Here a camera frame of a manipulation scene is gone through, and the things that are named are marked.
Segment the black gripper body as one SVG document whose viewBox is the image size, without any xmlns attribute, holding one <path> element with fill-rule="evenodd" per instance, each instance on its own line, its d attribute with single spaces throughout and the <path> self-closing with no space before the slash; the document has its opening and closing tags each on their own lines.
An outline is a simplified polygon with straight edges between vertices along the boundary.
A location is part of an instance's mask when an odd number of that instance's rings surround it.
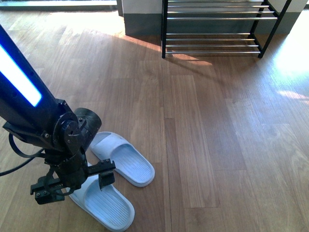
<svg viewBox="0 0 309 232">
<path fill-rule="evenodd" d="M 97 164 L 88 166 L 85 152 L 80 150 L 73 157 L 51 164 L 46 176 L 30 187 L 31 195 L 39 205 L 65 200 L 65 196 L 81 188 L 88 177 L 100 173 L 114 171 L 114 161 L 104 159 Z"/>
</svg>

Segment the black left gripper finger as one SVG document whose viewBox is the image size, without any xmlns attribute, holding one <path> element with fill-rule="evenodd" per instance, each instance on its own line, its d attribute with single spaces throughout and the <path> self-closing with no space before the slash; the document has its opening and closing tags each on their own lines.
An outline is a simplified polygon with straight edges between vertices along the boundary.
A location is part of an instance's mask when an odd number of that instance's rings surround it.
<svg viewBox="0 0 309 232">
<path fill-rule="evenodd" d="M 100 190 L 104 187 L 114 183 L 114 173 L 113 171 L 100 173 L 98 175 L 98 183 Z"/>
</svg>

